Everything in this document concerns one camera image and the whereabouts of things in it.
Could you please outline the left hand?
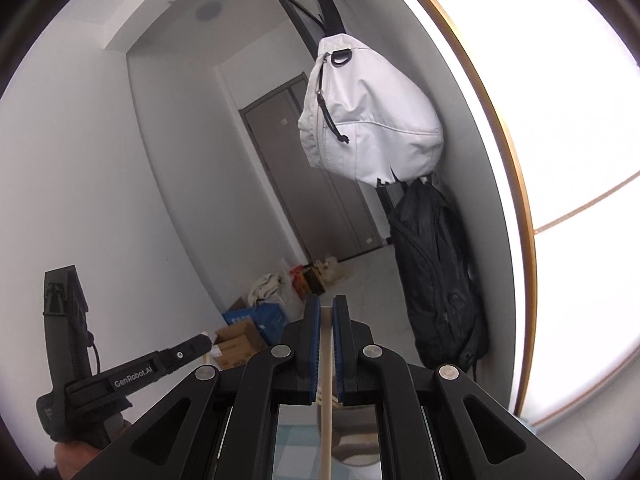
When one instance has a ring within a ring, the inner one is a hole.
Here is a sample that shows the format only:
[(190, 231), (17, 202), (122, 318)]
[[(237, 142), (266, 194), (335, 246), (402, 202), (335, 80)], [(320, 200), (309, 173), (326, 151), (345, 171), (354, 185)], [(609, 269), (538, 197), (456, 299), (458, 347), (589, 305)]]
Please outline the left hand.
[(86, 442), (58, 442), (53, 449), (55, 468), (62, 480), (70, 480), (100, 453)]

